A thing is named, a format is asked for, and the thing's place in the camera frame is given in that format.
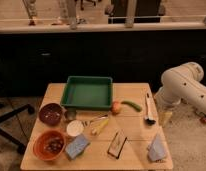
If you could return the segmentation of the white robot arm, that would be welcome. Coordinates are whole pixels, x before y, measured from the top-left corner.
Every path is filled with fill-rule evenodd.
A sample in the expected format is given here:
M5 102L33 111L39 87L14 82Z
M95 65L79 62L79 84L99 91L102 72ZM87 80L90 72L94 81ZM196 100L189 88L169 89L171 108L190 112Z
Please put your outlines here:
M157 104L165 109L179 105L184 99L206 115L206 86L201 84L203 77L204 70L196 62L167 69L161 75L162 86L155 94Z

